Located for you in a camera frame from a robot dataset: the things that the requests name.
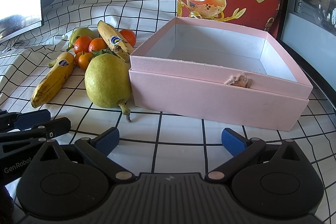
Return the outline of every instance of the black grid line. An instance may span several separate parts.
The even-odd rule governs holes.
[[[324,179],[323,179],[323,176],[322,176],[322,172],[321,172],[321,170],[320,170],[319,163],[317,162],[317,159],[316,159],[316,156],[315,156],[314,147],[313,147],[311,141],[309,140],[309,138],[307,137],[307,135],[306,135],[305,131],[303,130],[303,128],[302,128],[302,126],[301,126],[301,124],[300,124],[299,121],[298,121],[298,124],[300,125],[303,134],[305,135],[305,137],[306,137],[308,143],[309,143],[310,146],[311,146],[311,151],[312,151],[312,153],[313,153],[313,157],[314,157],[314,159],[315,159],[315,161],[316,161],[316,165],[317,165],[317,168],[318,168],[318,171],[319,171],[319,173],[320,173],[320,177],[321,177],[321,180],[322,180],[322,183],[323,183],[324,193],[325,193],[325,197],[326,197],[326,199],[327,199],[327,203],[328,203],[329,217],[331,217],[331,216],[330,216],[331,214],[330,214],[330,203],[329,203],[329,199],[328,199],[328,193],[327,193],[327,190],[326,190],[326,185],[325,185],[325,183],[324,183]]]
[[[15,205],[16,205],[21,211],[23,211],[22,207],[21,207],[19,204],[17,204],[17,203],[15,202]]]
[[[80,130],[73,130],[73,129],[70,129],[69,132],[73,132],[73,133],[80,133],[80,134],[85,134],[85,135],[91,135],[91,136],[99,136],[100,134],[97,134],[97,133],[92,133],[92,132],[85,132],[85,131],[80,131]]]
[[[79,84],[77,85],[77,87],[83,82],[84,78],[79,82]],[[69,100],[69,98],[71,97],[71,95],[73,95],[73,93],[75,92],[75,90],[73,90],[70,95],[67,97],[67,99],[65,100],[64,104]],[[57,115],[61,112],[62,107],[64,106],[64,104],[61,106],[61,108],[59,109],[59,111],[57,112],[57,114],[55,115],[55,117],[53,118],[53,120],[56,119]]]
[[[140,21],[140,13],[141,13],[142,7],[143,7],[143,0],[141,0],[141,7],[140,7],[140,11],[139,11],[138,23],[136,25],[135,36],[137,36],[137,34],[138,34],[138,27],[139,27],[139,21]]]
[[[331,218],[334,216],[336,214],[336,211],[334,211],[329,217],[327,217],[324,221],[322,221],[323,223],[325,223],[327,220],[329,220],[330,219],[330,224],[332,224],[331,223]]]
[[[84,114],[84,115],[83,115],[83,117],[81,118],[80,122],[78,123],[77,129],[76,129],[76,132],[75,132],[75,134],[73,135],[73,137],[71,138],[71,140],[70,140],[69,144],[71,144],[71,143],[72,143],[72,141],[74,140],[74,138],[76,137],[77,130],[79,130],[79,127],[81,126],[81,123],[83,122],[83,120],[84,120],[84,118],[85,118],[86,114],[88,114],[88,112],[90,111],[90,108],[92,107],[92,105],[93,105],[93,103],[91,103],[91,104],[90,104],[90,106],[89,106],[88,110],[85,112],[85,114]]]
[[[152,160],[152,170],[151,170],[152,173],[154,173],[154,169],[155,169],[156,154],[158,151],[159,137],[160,137],[161,120],[162,120],[162,112],[160,112],[159,124],[157,126],[156,141],[155,141],[153,160]]]
[[[128,1],[123,1],[123,2],[126,2],[125,4],[123,4],[123,5],[115,5],[115,6],[121,6],[121,7],[131,7],[131,8],[134,8],[133,6],[128,6],[127,5],[127,3],[131,3],[131,2],[135,2],[135,1],[144,1],[144,0],[128,0]],[[102,6],[102,7],[105,7],[105,6],[109,6],[109,5],[95,5],[95,3],[93,3],[93,7],[99,7],[99,6]],[[85,9],[85,8],[88,8],[88,6],[84,6],[84,7],[79,7],[78,9],[75,9],[75,10],[72,10],[71,12],[69,12],[69,13],[72,13],[72,12],[75,12],[75,11],[79,11],[79,10],[82,10],[82,9]],[[164,12],[164,13],[174,13],[174,12],[171,12],[171,11],[160,11],[160,12]],[[53,19],[55,19],[55,18],[59,18],[60,16],[64,16],[64,15],[66,15],[66,14],[68,14],[68,13],[64,13],[64,14],[61,14],[61,15],[58,15],[58,16],[55,16],[55,17],[53,17],[53,18],[50,18],[50,19],[48,19],[48,20],[46,20],[45,22],[49,22],[50,20],[53,20]]]
[[[29,52],[29,54],[28,54],[27,57],[24,57],[24,56],[22,55],[22,56],[24,57],[25,60],[21,63],[21,65],[22,65],[26,60],[28,60],[28,58],[29,58],[29,56],[30,56],[30,54],[31,54],[32,52],[34,52],[34,51]],[[43,59],[41,60],[41,62],[39,63],[39,65],[44,61],[45,57],[46,57],[46,56],[43,57]],[[7,83],[10,82],[11,77],[16,73],[16,71],[10,76],[10,78],[9,78],[8,81],[7,81]],[[7,83],[5,83],[4,86],[3,86],[2,89],[1,89],[1,91],[2,91],[3,94],[5,94],[5,93],[3,92],[3,89],[4,89],[4,87],[7,85]]]
[[[120,115],[119,115],[119,118],[118,118],[118,120],[117,120],[117,123],[115,124],[115,127],[116,127],[116,128],[118,128],[118,125],[119,125],[119,122],[120,122],[120,119],[121,119],[122,116],[123,116],[123,113],[120,112]]]
[[[207,140],[205,136],[204,119],[202,119],[202,133],[203,133],[203,146],[204,146],[205,173],[207,174],[209,172],[209,168],[208,168]]]
[[[159,12],[160,12],[160,0],[157,1],[157,18],[156,18],[155,31],[158,30]]]
[[[278,133],[278,135],[279,135],[279,139],[280,139],[280,141],[282,141],[282,138],[281,138],[281,135],[280,135],[279,130],[277,130],[277,133]]]
[[[328,159],[328,158],[334,157],[335,155],[336,155],[336,154],[331,154],[331,155],[326,156],[326,157],[324,157],[324,158],[321,158],[321,159],[319,159],[319,160],[312,161],[311,164],[315,164],[315,163],[317,163],[317,162],[321,162],[321,161],[326,160],[326,159]]]
[[[105,21],[105,17],[106,17],[106,10],[107,10],[107,7],[108,7],[109,5],[111,5],[112,1],[113,1],[113,0],[111,0],[111,2],[110,2],[108,5],[106,5],[106,7],[105,7],[105,11],[104,11],[104,21]]]
[[[325,108],[324,108],[324,106],[320,103],[320,105],[321,105],[321,107],[323,108],[323,110],[327,113],[327,111],[325,110]],[[334,127],[336,128],[336,125],[334,124],[334,122],[332,121],[332,119],[330,118],[330,116],[329,115],[333,115],[333,114],[335,114],[335,113],[330,113],[330,114],[327,114],[328,115],[328,117],[329,117],[329,120],[332,122],[332,124],[334,125]]]
[[[321,125],[320,125],[320,123],[319,123],[319,121],[316,119],[316,117],[314,116],[314,118],[315,118],[315,121],[317,122],[317,124],[319,125],[319,127],[320,127],[320,129],[321,129],[321,131],[323,132],[323,129],[322,129],[322,127],[321,127]],[[331,146],[331,142],[330,142],[330,139],[327,137],[327,135],[326,134],[323,134],[324,136],[325,136],[325,138],[328,140],[328,142],[329,142],[329,146],[330,146],[330,149],[331,149],[331,152],[332,152],[332,154],[335,154],[334,153],[334,150],[333,150],[333,148],[332,148],[332,146]]]
[[[127,138],[120,138],[121,141],[135,142],[135,143],[149,143],[149,144],[164,144],[164,145],[179,145],[179,146],[204,146],[202,143],[177,143],[177,142],[160,142],[160,141],[146,141],[146,140],[134,140]],[[206,146],[222,146],[221,143],[208,143]]]
[[[323,113],[323,114],[306,114],[306,115],[301,115],[301,117],[306,117],[306,116],[326,116],[326,115],[333,115],[335,113]]]
[[[244,126],[241,126],[241,127],[243,128],[243,132],[244,132],[245,138],[248,139],[247,134],[246,134],[245,127],[244,127]]]
[[[126,3],[127,3],[127,0],[126,0],[126,2],[124,3],[123,8],[122,8],[122,10],[121,10],[121,15],[120,15],[120,18],[119,18],[118,28],[117,28],[118,30],[119,30],[119,27],[120,27],[121,18],[122,18],[122,16],[123,16],[123,12],[124,12]]]

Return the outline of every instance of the green pear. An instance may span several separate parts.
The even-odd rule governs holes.
[[[69,47],[67,48],[67,51],[71,50],[74,47],[76,40],[84,35],[91,37],[92,39],[96,38],[95,34],[89,28],[76,29],[70,35]]]
[[[130,122],[130,110],[125,105],[132,93],[128,70],[129,66],[119,57],[98,55],[90,61],[85,71],[85,88],[95,105],[103,108],[120,106]]]

